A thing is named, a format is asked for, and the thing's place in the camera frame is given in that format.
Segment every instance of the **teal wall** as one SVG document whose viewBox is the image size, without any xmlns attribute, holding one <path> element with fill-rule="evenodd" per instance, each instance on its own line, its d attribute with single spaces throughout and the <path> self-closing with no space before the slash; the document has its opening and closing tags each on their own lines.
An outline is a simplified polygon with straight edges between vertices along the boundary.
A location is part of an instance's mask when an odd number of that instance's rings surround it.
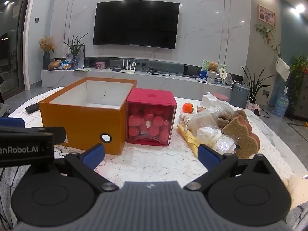
<svg viewBox="0 0 308 231">
<path fill-rule="evenodd" d="M 295 56 L 308 56 L 308 19 L 295 15 L 294 8 L 285 0 L 281 3 L 281 58 L 291 66 Z M 283 93 L 285 82 L 276 72 L 275 83 L 269 104 L 274 105 L 277 96 Z"/>
</svg>

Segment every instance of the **orange crochet toy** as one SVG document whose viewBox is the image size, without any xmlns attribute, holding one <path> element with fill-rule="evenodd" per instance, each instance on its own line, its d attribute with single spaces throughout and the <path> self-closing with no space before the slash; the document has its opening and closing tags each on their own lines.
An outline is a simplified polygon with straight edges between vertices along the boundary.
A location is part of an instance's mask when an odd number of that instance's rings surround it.
<svg viewBox="0 0 308 231">
<path fill-rule="evenodd" d="M 191 114 L 193 112 L 193 104 L 191 104 L 191 103 L 184 103 L 182 109 L 183 109 L 184 113 Z"/>
</svg>

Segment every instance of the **transparent container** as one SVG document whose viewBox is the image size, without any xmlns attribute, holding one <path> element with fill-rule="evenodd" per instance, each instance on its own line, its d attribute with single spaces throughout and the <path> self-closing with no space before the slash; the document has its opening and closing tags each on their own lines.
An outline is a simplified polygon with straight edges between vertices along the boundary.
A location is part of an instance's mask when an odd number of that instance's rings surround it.
<svg viewBox="0 0 308 231">
<path fill-rule="evenodd" d="M 284 117 L 285 112 L 289 105 L 289 100 L 287 96 L 288 87 L 285 87 L 284 92 L 278 96 L 277 101 L 275 103 L 275 107 L 272 111 L 272 113 L 278 117 Z"/>
<path fill-rule="evenodd" d="M 168 146 L 177 103 L 173 93 L 134 88 L 127 98 L 126 141 Z"/>
</svg>

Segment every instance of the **red lid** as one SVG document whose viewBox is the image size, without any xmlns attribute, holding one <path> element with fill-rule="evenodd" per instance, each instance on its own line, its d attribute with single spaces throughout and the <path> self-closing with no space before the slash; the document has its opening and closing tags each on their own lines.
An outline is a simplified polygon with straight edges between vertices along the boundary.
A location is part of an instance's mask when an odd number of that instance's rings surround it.
<svg viewBox="0 0 308 231">
<path fill-rule="evenodd" d="M 165 90 L 133 88 L 127 101 L 154 105 L 177 106 L 173 93 Z"/>
</svg>

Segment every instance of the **trash can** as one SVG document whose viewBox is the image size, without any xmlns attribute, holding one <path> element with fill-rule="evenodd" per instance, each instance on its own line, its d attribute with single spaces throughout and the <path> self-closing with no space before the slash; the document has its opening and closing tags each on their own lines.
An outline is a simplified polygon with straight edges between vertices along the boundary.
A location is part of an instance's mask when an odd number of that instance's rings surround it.
<svg viewBox="0 0 308 231">
<path fill-rule="evenodd" d="M 230 105 L 245 108 L 249 93 L 250 88 L 246 85 L 235 83 L 232 86 Z"/>
</svg>

